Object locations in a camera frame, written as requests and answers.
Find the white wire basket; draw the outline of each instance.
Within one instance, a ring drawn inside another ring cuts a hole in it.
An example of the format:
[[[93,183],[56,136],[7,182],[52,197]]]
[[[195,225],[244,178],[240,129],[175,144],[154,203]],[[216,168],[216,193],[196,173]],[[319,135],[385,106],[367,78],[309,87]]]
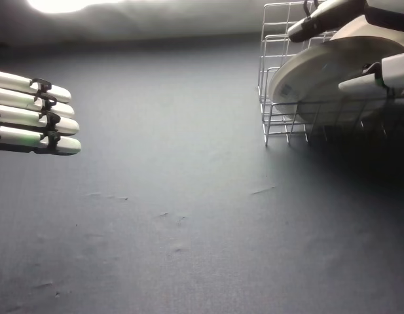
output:
[[[387,97],[383,99],[349,99],[341,101],[337,112],[333,112],[334,121],[331,125],[326,126],[316,126],[315,124],[319,119],[321,107],[325,106],[328,101],[275,103],[267,94],[267,86],[270,80],[286,61],[304,49],[330,40],[337,32],[328,31],[303,43],[292,43],[289,40],[287,30],[306,16],[305,4],[308,10],[313,12],[316,9],[317,2],[321,3],[323,1],[270,3],[264,7],[257,87],[266,146],[268,145],[269,137],[277,135],[286,136],[289,144],[293,135],[301,135],[308,143],[311,143],[315,135],[322,135],[326,141],[330,138],[340,137],[340,135],[345,137],[346,134],[349,136],[359,135],[363,138],[369,138],[369,135],[377,135],[388,139],[399,134],[404,137],[404,101],[401,102],[403,103],[402,106],[397,104],[390,106],[398,97],[389,93],[389,91],[387,92]],[[363,118],[364,112],[369,111],[369,108],[372,107],[372,102],[381,102],[381,100],[385,103],[383,109],[378,114],[372,114],[371,118]],[[290,106],[291,110],[285,112],[294,112],[294,114],[290,116],[282,114],[277,110],[277,107],[282,108],[282,106]],[[314,110],[313,112],[309,111],[313,116],[310,119],[311,122],[304,122],[298,118],[299,106],[309,106],[311,110]],[[349,124],[341,124],[339,123],[339,116],[342,113],[355,114],[355,119]]]

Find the metal wire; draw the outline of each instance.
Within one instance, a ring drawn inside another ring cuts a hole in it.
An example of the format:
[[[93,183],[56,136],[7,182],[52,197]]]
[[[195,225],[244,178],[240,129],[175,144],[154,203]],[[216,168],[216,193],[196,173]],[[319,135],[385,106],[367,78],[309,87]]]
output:
[[[298,22],[298,20],[292,18],[293,16],[296,16],[296,14],[293,14],[293,11],[299,9],[302,10],[306,7],[308,13],[312,13],[313,10],[317,9],[318,5],[322,2],[324,1],[306,0],[285,3],[270,3],[264,7],[257,87],[266,146],[269,144],[270,136],[285,135],[288,144],[290,144],[293,135],[303,135],[306,142],[311,143],[312,138],[319,134],[323,134],[325,139],[328,139],[329,130],[335,130],[337,128],[350,130],[348,131],[350,135],[357,132],[369,132],[369,128],[365,127],[365,125],[373,126],[369,133],[372,133],[378,129],[382,130],[385,136],[387,132],[390,136],[394,133],[401,133],[404,135],[404,109],[402,110],[398,119],[394,120],[393,123],[390,123],[390,129],[387,130],[388,126],[384,123],[386,120],[384,116],[389,115],[389,108],[393,107],[392,103],[396,99],[401,99],[404,97],[393,98],[392,96],[389,96],[388,98],[373,99],[344,98],[333,99],[332,101],[327,100],[302,103],[275,103],[273,102],[273,99],[270,99],[269,95],[267,94],[267,86],[279,68],[286,61],[290,60],[290,58],[293,56],[296,56],[296,54],[302,50],[328,41],[336,33],[336,31],[328,31],[318,35],[317,37],[311,38],[309,41],[303,42],[302,44],[291,43],[289,45],[290,41],[289,37],[287,36],[287,30],[290,26]],[[276,9],[286,10],[285,13],[287,14],[284,15],[284,21],[270,21],[269,15],[271,12],[276,12]],[[372,109],[372,104],[381,101],[384,101],[385,106],[379,113],[375,113],[375,110]],[[339,105],[335,107],[334,111],[329,111],[328,108],[324,110],[323,108],[325,108],[328,103],[338,103]],[[356,109],[353,110],[349,108],[352,103],[359,103],[361,105],[356,105]],[[284,112],[293,112],[293,114],[282,114],[279,112],[277,108],[282,108],[282,106],[288,108],[288,110]],[[313,119],[309,119],[312,120],[309,122],[305,122],[299,117],[300,108],[305,111],[305,108],[307,107],[314,109],[314,111],[309,110],[308,112],[308,114],[313,117]],[[333,115],[334,121],[330,123],[328,128],[319,128],[318,121],[320,121],[320,116],[324,114],[328,116]],[[352,123],[350,123],[348,128],[345,128],[346,126],[341,128],[341,117],[345,114],[353,115],[354,118],[352,119]],[[401,128],[403,131],[396,132],[398,128]]]

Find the bright light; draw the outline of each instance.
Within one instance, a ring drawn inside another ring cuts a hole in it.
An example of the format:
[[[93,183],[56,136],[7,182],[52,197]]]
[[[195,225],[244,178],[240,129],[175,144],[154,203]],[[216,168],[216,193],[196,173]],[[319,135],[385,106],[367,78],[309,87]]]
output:
[[[118,3],[122,0],[28,0],[28,3],[43,13],[68,13],[82,10],[88,5]]]

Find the dish rack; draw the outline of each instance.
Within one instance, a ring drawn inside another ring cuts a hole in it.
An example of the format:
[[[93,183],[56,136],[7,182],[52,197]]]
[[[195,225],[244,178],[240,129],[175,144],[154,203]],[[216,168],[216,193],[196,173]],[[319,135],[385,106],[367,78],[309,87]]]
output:
[[[316,121],[320,114],[320,108],[329,103],[329,101],[275,103],[273,99],[270,99],[267,94],[267,87],[277,70],[299,52],[330,40],[337,32],[328,31],[303,43],[292,43],[289,40],[287,36],[289,27],[304,18],[305,14],[312,13],[316,9],[316,5],[321,2],[324,1],[270,3],[264,7],[257,87],[265,145],[268,145],[270,136],[277,135],[286,136],[288,144],[291,143],[293,135],[304,137],[309,144],[311,144],[313,137],[319,135],[322,135],[326,141],[340,138],[351,139],[353,137],[368,140],[371,137],[372,139],[377,138],[380,140],[391,139],[394,136],[398,138],[398,135],[404,139],[404,100],[401,102],[402,105],[396,103],[395,106],[391,106],[397,99],[404,99],[404,96],[396,97],[393,91],[387,91],[387,96],[383,99],[342,100],[339,106],[340,109],[337,109],[338,112],[333,113],[336,117],[334,122],[326,126],[316,126]],[[385,105],[379,112],[372,114],[371,117],[362,118],[364,112],[367,111],[367,107],[371,107],[372,102],[381,102],[381,100],[384,101]],[[351,106],[356,108],[354,111],[349,109],[349,104],[352,103],[356,104]],[[294,112],[295,114],[291,116],[284,115],[277,111],[277,106],[288,106],[288,109],[290,106],[292,111],[288,110],[287,112]],[[299,106],[317,108],[316,112],[312,112],[314,117],[312,122],[303,122],[301,119],[297,119]],[[357,114],[357,118],[348,124],[345,122],[339,123],[338,117],[340,113],[354,113],[355,116]]]

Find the robotic hand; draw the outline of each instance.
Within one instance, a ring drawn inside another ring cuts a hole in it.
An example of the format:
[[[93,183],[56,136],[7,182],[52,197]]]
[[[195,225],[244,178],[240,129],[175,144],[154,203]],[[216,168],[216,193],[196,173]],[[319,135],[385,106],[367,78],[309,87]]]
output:
[[[0,72],[0,150],[72,155],[81,150],[79,125],[64,88]]]
[[[305,41],[341,27],[361,14],[372,25],[404,32],[404,0],[327,0],[287,33],[293,42]],[[404,89],[404,53],[366,65],[362,76],[339,84],[340,90],[352,95],[378,88]]]

